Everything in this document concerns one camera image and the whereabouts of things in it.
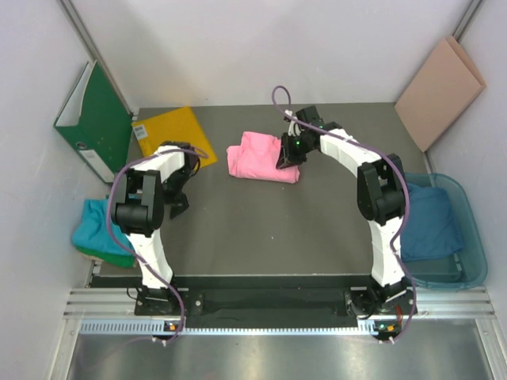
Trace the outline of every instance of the beige box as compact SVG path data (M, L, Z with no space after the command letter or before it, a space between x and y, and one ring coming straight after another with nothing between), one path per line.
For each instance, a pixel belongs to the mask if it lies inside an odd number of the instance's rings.
M448 37L433 49L395 109L424 152L485 87L467 53Z

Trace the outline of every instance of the green cloth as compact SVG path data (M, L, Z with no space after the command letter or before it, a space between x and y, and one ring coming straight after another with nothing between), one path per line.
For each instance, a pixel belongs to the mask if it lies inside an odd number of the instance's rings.
M114 264L123 268L132 268L135 263L135 258L133 256L126 255L116 255L114 253L104 253L99 252L94 249L88 249L84 247L76 246L79 252L84 253L90 257L96 257L97 259L103 260L106 263Z

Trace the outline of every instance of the yellow folder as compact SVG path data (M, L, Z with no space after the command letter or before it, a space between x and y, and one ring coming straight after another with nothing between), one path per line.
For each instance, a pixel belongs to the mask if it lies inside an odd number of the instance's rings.
M200 159L201 167L218 160L190 107L135 121L132 128L144 157L152 155L165 141L176 141L190 143L208 154L208 158Z

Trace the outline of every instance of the green binder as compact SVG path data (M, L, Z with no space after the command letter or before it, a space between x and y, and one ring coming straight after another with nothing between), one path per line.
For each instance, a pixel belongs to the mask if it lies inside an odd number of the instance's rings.
M87 64L55 121L56 130L105 182L127 161L132 126L98 63Z

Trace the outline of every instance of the pink towel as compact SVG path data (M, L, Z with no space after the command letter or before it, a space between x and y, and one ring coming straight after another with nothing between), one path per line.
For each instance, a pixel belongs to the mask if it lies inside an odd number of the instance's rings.
M297 166L276 169L281 141L274 136L243 132L240 146L227 148L229 174L237 178L279 181L294 184L299 179Z

